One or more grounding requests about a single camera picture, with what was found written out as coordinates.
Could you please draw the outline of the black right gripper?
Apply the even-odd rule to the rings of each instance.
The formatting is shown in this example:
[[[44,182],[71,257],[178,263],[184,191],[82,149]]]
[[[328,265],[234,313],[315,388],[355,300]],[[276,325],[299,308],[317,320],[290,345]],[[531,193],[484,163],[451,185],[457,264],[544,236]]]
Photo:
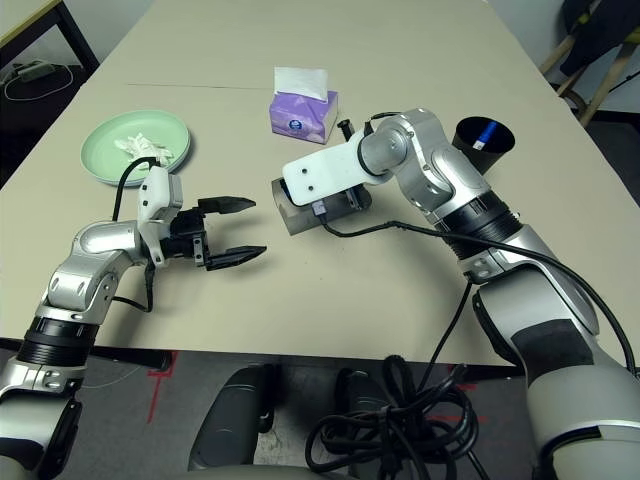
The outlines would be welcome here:
[[[354,134],[354,127],[351,120],[340,120],[336,126],[341,131],[344,140],[348,142]],[[367,190],[363,185],[356,185],[347,189],[346,196],[352,209],[360,211],[367,208]]]

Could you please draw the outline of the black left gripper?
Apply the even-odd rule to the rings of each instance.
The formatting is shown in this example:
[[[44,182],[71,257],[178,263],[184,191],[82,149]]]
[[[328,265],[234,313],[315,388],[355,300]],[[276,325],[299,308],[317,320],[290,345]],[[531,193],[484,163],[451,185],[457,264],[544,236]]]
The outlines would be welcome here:
[[[202,198],[198,207],[180,211],[172,220],[166,238],[166,257],[192,259],[207,271],[236,267],[265,253],[266,246],[241,246],[210,256],[204,219],[206,214],[234,214],[256,206],[244,197],[218,196]]]

